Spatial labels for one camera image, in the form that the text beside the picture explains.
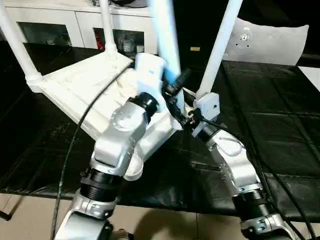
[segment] red object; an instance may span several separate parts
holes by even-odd
[[[98,32],[94,32],[94,34],[95,34],[95,40],[96,40],[96,44],[98,46],[98,49],[105,50],[105,45],[101,41],[100,34]]]

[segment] tiled floor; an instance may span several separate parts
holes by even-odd
[[[59,223],[70,201],[60,205]],[[54,199],[0,194],[0,210],[14,212],[10,221],[0,219],[2,240],[48,240]],[[143,207],[117,206],[111,222],[115,229],[134,233],[136,240],[244,240],[237,217],[196,214]],[[294,223],[305,237],[303,223]],[[314,224],[317,236],[320,224]]]

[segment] black stand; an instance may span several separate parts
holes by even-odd
[[[4,219],[4,220],[6,220],[6,221],[9,221],[10,219],[11,219],[11,215],[9,215],[9,214],[6,214],[5,212],[3,212],[3,211],[0,211],[0,218],[2,218],[2,219]]]

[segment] yellow label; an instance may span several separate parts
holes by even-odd
[[[190,47],[190,51],[200,52],[200,47],[199,47],[199,46],[191,46],[191,47]]]

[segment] black cloth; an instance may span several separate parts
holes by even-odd
[[[27,44],[42,74],[98,54],[98,50]],[[44,95],[32,93],[9,46],[0,42],[0,192],[55,198],[61,168],[76,129]],[[199,86],[193,72],[188,87]],[[307,216],[320,222],[320,93],[295,66],[223,62],[213,92],[220,120],[287,183]],[[80,186],[94,141],[80,131],[66,168],[63,198]],[[291,219],[301,217],[266,171],[275,202]],[[142,177],[127,182],[120,203],[198,213],[236,215],[218,165],[204,144],[176,132],[144,164]]]

